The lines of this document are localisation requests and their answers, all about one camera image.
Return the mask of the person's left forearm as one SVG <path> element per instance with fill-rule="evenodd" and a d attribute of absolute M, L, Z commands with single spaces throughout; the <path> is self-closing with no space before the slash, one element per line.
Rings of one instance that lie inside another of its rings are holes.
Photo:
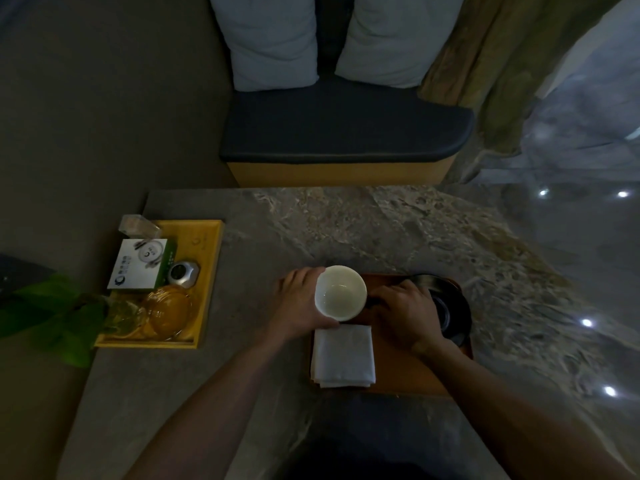
<path fill-rule="evenodd" d="M 299 338 L 263 333 L 220 367 L 158 430 L 124 480 L 224 480 L 240 447 L 268 468 L 311 404 L 299 373 Z"/>

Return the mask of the black round dish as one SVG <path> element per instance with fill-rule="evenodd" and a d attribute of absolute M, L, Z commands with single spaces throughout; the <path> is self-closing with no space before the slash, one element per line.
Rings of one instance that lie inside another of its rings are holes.
<path fill-rule="evenodd" d="M 460 286 L 453 280 L 432 274 L 410 277 L 420 290 L 427 290 L 436 306 L 444 338 L 458 347 L 468 343 L 473 326 L 471 309 Z"/>

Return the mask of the yellow wooden tray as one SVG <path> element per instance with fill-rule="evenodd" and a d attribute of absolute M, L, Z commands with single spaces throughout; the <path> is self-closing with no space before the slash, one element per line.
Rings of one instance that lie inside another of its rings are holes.
<path fill-rule="evenodd" d="M 125 338 L 117 339 L 101 333 L 96 339 L 96 347 L 196 349 L 204 336 L 224 222 L 215 219 L 178 219 L 155 220 L 153 223 L 162 229 L 160 239 L 176 241 L 174 262 L 188 260 L 200 266 L 195 286 L 187 289 L 193 303 L 191 320 L 185 330 L 169 340 L 156 338 L 147 322 L 137 332 Z"/>

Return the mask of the amber glass teapot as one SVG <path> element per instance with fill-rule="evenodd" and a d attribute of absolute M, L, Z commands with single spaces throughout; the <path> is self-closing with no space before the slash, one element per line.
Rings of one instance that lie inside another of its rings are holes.
<path fill-rule="evenodd" d="M 187 328 L 192 304 L 188 290 L 178 285 L 160 287 L 141 302 L 147 322 L 160 340 L 172 339 Z"/>

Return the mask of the dark blue seat cushion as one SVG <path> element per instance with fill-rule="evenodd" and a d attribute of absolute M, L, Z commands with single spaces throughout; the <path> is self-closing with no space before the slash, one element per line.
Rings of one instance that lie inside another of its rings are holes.
<path fill-rule="evenodd" d="M 321 79 L 306 88 L 236 92 L 221 139 L 225 162 L 430 163 L 458 153 L 471 109 L 421 100 L 415 89 Z"/>

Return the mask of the clear plastic box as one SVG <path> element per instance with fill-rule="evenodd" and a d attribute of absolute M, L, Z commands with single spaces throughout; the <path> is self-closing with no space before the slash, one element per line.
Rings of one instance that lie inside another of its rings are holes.
<path fill-rule="evenodd" d="M 123 215 L 118 231 L 128 239 L 150 241 L 162 236 L 162 229 L 140 214 Z"/>

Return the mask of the clear glass vase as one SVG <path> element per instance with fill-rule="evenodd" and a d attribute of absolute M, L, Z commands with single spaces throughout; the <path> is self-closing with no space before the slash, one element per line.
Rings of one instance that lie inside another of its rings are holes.
<path fill-rule="evenodd" d="M 137 332 L 147 323 L 148 316 L 143 305 L 146 295 L 142 292 L 113 290 L 105 297 L 107 312 L 103 334 L 108 337 L 125 338 Z"/>

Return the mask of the person's right forearm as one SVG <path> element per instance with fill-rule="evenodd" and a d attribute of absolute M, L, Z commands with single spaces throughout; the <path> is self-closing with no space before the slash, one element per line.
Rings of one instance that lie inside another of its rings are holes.
<path fill-rule="evenodd" d="M 511 480 L 636 480 L 601 448 L 514 394 L 446 340 L 412 353 L 443 384 Z"/>

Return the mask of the brown wooden serving tray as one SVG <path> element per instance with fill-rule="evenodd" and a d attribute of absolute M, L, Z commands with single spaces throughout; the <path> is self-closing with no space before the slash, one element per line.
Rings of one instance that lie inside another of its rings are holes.
<path fill-rule="evenodd" d="M 362 275 L 367 290 L 382 285 L 397 285 L 411 276 L 398 274 Z M 376 382 L 364 392 L 386 395 L 420 395 L 425 397 L 448 397 L 449 394 L 436 376 L 418 358 L 405 350 L 388 325 L 371 313 L 372 302 L 367 298 L 364 309 L 347 324 L 372 327 Z M 474 359 L 471 338 L 463 347 L 462 354 Z"/>

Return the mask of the white and green box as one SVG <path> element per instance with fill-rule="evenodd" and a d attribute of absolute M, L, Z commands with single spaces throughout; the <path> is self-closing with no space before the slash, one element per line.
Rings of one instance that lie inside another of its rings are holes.
<path fill-rule="evenodd" d="M 167 284 L 174 239 L 123 239 L 107 290 L 153 291 Z"/>

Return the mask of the white folded napkin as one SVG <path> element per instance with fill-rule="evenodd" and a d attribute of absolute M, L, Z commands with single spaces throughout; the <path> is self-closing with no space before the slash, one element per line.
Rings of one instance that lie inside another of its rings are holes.
<path fill-rule="evenodd" d="M 320 388 L 368 388 L 375 384 L 372 328 L 343 324 L 315 331 L 310 379 Z"/>

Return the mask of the silver round metal canister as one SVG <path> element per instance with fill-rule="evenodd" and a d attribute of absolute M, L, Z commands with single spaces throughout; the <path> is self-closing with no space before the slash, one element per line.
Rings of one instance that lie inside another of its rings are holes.
<path fill-rule="evenodd" d="M 167 283 L 184 289 L 193 288 L 200 273 L 200 266 L 194 261 L 174 262 L 167 272 Z"/>

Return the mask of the person's left hand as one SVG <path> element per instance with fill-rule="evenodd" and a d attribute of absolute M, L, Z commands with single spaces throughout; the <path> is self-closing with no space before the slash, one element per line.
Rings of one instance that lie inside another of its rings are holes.
<path fill-rule="evenodd" d="M 264 332 L 265 341 L 277 347 L 311 333 L 310 318 L 322 315 L 315 306 L 318 276 L 324 267 L 290 271 L 276 286 L 275 301 Z"/>

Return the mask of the olive brown curtain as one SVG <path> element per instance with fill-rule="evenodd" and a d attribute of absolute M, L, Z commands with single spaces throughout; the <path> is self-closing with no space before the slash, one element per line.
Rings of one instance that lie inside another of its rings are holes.
<path fill-rule="evenodd" d="M 464 0 L 418 95 L 473 110 L 483 148 L 514 155 L 537 90 L 620 1 Z"/>

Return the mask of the grey pillow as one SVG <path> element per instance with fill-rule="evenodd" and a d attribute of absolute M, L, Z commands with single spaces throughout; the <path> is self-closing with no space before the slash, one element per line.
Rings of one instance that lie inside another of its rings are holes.
<path fill-rule="evenodd" d="M 315 0 L 210 2 L 236 91 L 306 88 L 318 81 Z"/>
<path fill-rule="evenodd" d="M 355 0 L 335 74 L 392 88 L 420 85 L 464 0 Z"/>

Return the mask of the person's right hand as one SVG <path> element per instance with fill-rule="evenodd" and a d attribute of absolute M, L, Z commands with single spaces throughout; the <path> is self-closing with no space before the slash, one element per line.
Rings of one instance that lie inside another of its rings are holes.
<path fill-rule="evenodd" d="M 374 304 L 371 311 L 394 332 L 405 349 L 423 360 L 457 352 L 445 339 L 431 295 L 411 280 L 398 285 L 380 286 L 369 293 Z"/>

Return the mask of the green leafy plant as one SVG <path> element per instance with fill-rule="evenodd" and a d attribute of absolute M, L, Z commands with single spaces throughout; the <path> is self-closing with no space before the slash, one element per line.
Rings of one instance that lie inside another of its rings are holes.
<path fill-rule="evenodd" d="M 107 314 L 105 297 L 84 293 L 69 277 L 54 273 L 0 298 L 0 340 L 28 332 L 36 349 L 87 369 Z"/>

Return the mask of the white ceramic cup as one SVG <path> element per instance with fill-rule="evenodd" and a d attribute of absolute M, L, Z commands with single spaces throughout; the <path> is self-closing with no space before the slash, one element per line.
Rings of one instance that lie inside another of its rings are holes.
<path fill-rule="evenodd" d="M 348 322 L 361 313 L 367 300 L 364 279 L 347 266 L 329 266 L 317 279 L 316 309 L 338 322 Z"/>

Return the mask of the yellow wooden bench base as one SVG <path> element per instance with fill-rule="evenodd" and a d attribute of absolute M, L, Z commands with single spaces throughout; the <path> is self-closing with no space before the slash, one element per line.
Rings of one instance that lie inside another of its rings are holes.
<path fill-rule="evenodd" d="M 436 162 L 227 165 L 242 188 L 437 185 L 457 156 L 455 153 Z"/>

